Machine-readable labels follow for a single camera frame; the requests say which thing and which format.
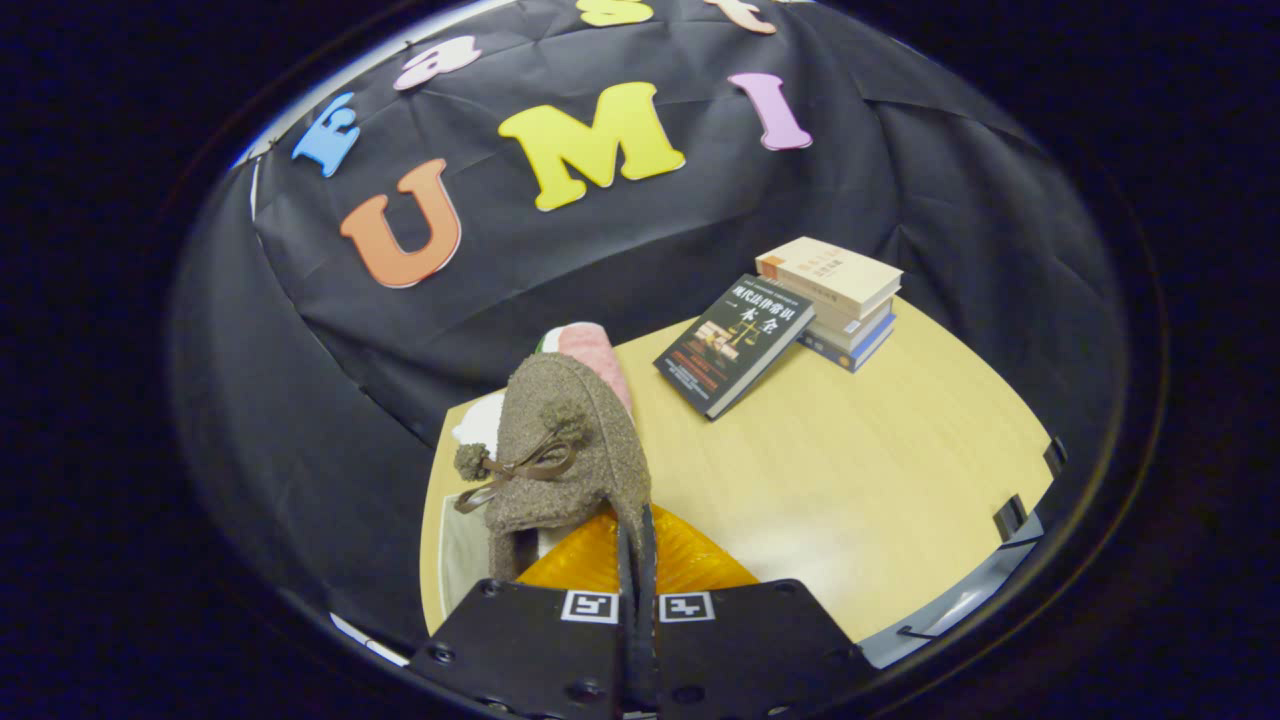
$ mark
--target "letter m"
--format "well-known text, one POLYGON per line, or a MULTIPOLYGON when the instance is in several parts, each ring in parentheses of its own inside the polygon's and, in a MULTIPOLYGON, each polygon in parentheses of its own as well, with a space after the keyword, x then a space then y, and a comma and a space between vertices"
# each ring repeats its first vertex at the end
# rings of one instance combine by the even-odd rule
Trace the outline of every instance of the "letter m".
POLYGON ((573 165, 600 187, 613 184, 618 146, 622 177, 643 179, 680 169, 685 155, 671 146, 653 109, 657 88, 648 82, 625 82, 600 94, 595 120, 588 127, 562 110, 539 105, 516 113, 498 126, 498 135, 520 141, 541 192, 539 210, 554 210, 586 195, 586 183, 573 179, 573 165))

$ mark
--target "black fabric backdrop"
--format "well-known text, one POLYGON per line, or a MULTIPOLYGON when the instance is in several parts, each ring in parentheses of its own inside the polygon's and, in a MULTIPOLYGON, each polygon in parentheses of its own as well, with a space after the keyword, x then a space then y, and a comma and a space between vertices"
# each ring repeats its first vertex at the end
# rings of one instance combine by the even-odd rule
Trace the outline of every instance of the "black fabric backdrop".
POLYGON ((419 644, 419 534, 444 411, 506 384, 550 327, 643 336, 696 315, 799 234, 902 268, 902 297, 1062 437, 1071 465, 1055 491, 1092 468, 1123 391, 1123 310, 1105 240, 1046 151, 963 81, 836 10, 764 4, 778 33, 758 36, 703 3, 649 4, 649 22, 593 28, 571 3, 525 0, 424 38, 334 94, 355 92, 361 137, 332 178, 288 156, 326 99, 211 193, 174 304, 175 401, 206 505, 271 583, 419 644), (410 56, 460 35, 484 55, 392 88, 410 56), (724 79, 739 72, 781 77, 813 146, 765 150, 724 79), (543 104, 590 123, 602 90, 634 81, 657 86, 686 165, 589 182, 582 200, 536 210, 524 151, 498 124, 543 104), (435 158, 461 243, 436 275, 388 290, 338 227, 385 193, 397 238, 420 247, 425 223, 396 183, 435 158))

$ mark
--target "letter u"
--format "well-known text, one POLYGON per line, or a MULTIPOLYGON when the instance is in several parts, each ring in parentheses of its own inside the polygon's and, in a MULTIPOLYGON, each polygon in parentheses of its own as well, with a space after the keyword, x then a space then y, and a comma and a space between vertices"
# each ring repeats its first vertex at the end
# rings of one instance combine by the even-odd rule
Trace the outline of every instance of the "letter u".
POLYGON ((430 160, 406 173, 396 186, 401 192, 413 195, 431 232, 426 246, 416 252, 404 252, 387 224, 383 214, 387 210, 385 195, 361 202, 342 222, 338 232, 356 242, 356 251, 369 274, 379 283, 396 288, 412 287, 443 268, 458 250, 462 223, 440 179, 443 172, 443 159, 430 160))

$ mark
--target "brown slipper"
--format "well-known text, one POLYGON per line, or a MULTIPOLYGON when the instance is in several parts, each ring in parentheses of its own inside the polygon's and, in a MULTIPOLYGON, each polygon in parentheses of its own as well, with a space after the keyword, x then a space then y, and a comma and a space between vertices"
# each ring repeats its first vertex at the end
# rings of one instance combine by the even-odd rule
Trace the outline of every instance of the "brown slipper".
POLYGON ((567 355, 525 359, 507 386, 498 457, 470 445, 454 465, 467 479, 492 479, 462 495, 457 507, 488 505, 489 571, 498 580, 513 580, 532 561, 536 538, 524 530, 585 521, 602 502, 618 514, 632 553, 649 550, 649 466, 635 425, 613 389, 567 355))

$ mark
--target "brown ribbon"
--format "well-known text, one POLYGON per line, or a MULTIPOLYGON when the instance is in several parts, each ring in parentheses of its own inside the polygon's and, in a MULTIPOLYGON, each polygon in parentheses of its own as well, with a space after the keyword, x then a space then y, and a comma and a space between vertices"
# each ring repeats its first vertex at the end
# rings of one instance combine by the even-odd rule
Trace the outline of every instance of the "brown ribbon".
POLYGON ((493 473, 493 480, 485 483, 483 487, 475 489, 468 489, 467 492, 458 496, 458 500, 453 502, 454 510, 466 515, 476 507, 480 507, 485 502, 489 502, 498 495, 504 484, 511 482, 512 478, 526 478, 530 480, 553 480, 561 477, 566 470, 573 466, 573 460, 577 459, 577 450, 566 441, 556 439, 556 433, 547 433, 532 450, 529 451, 522 459, 516 462, 497 462, 485 457, 480 464, 493 473), (540 468, 538 464, 547 459, 548 455, 556 452, 557 450, 564 451, 564 457, 554 465, 548 465, 540 468))

